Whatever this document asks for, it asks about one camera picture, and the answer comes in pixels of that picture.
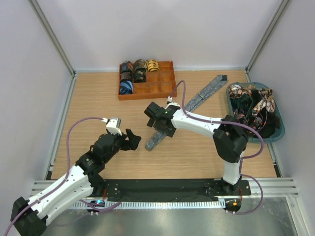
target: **robotic arm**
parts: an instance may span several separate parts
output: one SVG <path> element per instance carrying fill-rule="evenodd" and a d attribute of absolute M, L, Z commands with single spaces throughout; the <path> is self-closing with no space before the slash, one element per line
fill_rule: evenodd
<path fill-rule="evenodd" d="M 104 119 L 103 121 L 106 122 L 107 134 L 102 134 L 90 147 L 90 150 L 76 161 L 75 165 L 70 168 L 64 184 L 29 208 L 14 223 L 15 228 L 22 236 L 42 235 L 47 226 L 73 203 L 90 195 L 99 195 L 105 189 L 105 182 L 98 173 L 104 170 L 105 164 L 119 150 L 127 151 L 138 148 L 141 137 L 134 135 L 130 129 L 126 129 L 126 134 L 122 133 L 119 118 Z M 23 197 L 17 199 L 13 205 L 11 221 L 27 206 L 54 190 L 65 177 L 66 175 L 27 200 Z"/>
<path fill-rule="evenodd" d="M 173 137 L 176 129 L 187 129 L 209 138 L 213 138 L 218 155 L 224 161 L 224 173 L 221 184 L 228 194 L 239 190 L 241 175 L 239 174 L 240 159 L 246 149 L 248 136 L 246 132 L 235 125 L 223 125 L 198 121 L 187 117 L 180 105 L 170 102 L 163 108 L 152 102 L 144 113 L 150 118 L 149 127 Z M 209 121 L 236 121 L 232 116 L 221 118 L 210 118 L 188 113 L 195 118 Z"/>

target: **wooden tabletop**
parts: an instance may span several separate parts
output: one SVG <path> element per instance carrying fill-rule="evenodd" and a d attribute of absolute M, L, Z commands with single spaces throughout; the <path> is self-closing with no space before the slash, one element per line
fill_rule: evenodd
<path fill-rule="evenodd" d="M 227 71 L 175 71 L 176 81 L 187 84 L 186 103 L 190 101 L 217 75 L 227 75 L 228 83 L 194 112 L 204 116 L 223 118 L 228 113 L 226 87 L 233 82 L 247 82 L 243 70 Z M 166 137 L 152 151 L 145 143 L 156 131 L 147 127 L 148 117 L 143 113 L 151 101 L 166 105 L 166 98 L 147 100 L 118 100 L 118 72 L 80 73 L 64 125 L 52 179 L 66 172 L 65 137 L 77 120 L 85 117 L 119 117 L 121 130 L 130 128 L 142 137 L 136 151 L 119 151 L 100 173 L 103 178 L 150 179 L 150 178 L 220 178 L 223 161 L 218 156 L 213 140 L 187 130 L 177 129 L 173 138 Z M 178 89 L 174 101 L 181 103 L 183 87 Z M 70 135 L 71 165 L 89 150 L 99 135 L 106 133 L 105 123 L 88 120 L 77 125 Z M 245 155 L 254 154 L 260 144 L 248 143 Z M 253 159 L 245 160 L 243 173 L 254 177 L 276 177 L 268 148 Z"/>

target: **white wall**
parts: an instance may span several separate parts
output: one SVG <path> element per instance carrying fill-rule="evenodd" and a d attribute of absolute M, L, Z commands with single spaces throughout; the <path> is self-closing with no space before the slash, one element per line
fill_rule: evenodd
<path fill-rule="evenodd" d="M 0 235 L 42 179 L 71 79 L 26 0 L 0 7 Z M 17 235 L 12 229 L 10 235 Z"/>
<path fill-rule="evenodd" d="M 275 143 L 285 176 L 292 176 L 315 222 L 315 1 L 292 1 L 251 76 L 274 89 L 286 133 Z"/>
<path fill-rule="evenodd" d="M 245 68 L 280 0 L 38 0 L 76 70 L 140 58 Z"/>

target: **plastic bin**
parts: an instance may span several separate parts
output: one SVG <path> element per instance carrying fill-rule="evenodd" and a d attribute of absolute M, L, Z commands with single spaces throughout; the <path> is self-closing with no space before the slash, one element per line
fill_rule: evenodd
<path fill-rule="evenodd" d="M 256 88 L 258 88 L 258 89 L 268 89 L 267 86 L 265 86 L 265 85 L 263 85 L 261 83 L 257 83 L 257 82 L 252 82 L 252 83 L 239 83 L 239 82 L 237 82 L 237 83 L 230 84 L 227 87 L 227 89 L 226 89 L 226 96 L 227 96 L 228 107 L 229 107 L 229 111 L 230 111 L 230 115 L 231 116 L 234 116 L 233 109 L 232 109 L 232 104 L 231 104 L 231 99 L 230 99 L 230 95 L 229 95 L 229 89 L 230 89 L 231 85 L 239 85 L 241 87 L 247 87 L 248 85 L 255 85 Z M 264 139 L 265 143 L 275 142 L 275 141 L 279 140 L 280 138 L 282 138 L 284 136 L 284 132 L 285 132 L 284 123 L 282 121 L 282 118 L 281 118 L 280 112 L 278 110 L 276 101 L 275 101 L 275 105 L 276 105 L 275 113 L 280 118 L 280 129 L 276 128 L 275 133 L 273 135 L 271 135 L 267 139 Z M 250 142 L 255 142 L 255 143 L 260 143 L 258 138 L 253 138 L 253 137 L 249 137 L 249 141 Z"/>

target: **wooden tray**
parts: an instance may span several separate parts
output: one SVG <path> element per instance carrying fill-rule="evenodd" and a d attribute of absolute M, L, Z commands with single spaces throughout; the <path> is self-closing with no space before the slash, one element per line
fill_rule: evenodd
<path fill-rule="evenodd" d="M 168 97 L 176 86 L 173 61 L 159 61 L 159 71 L 146 72 L 146 82 L 133 83 L 133 94 L 120 95 L 118 85 L 118 99 L 138 100 Z M 122 65 L 119 65 L 118 84 L 120 83 Z"/>

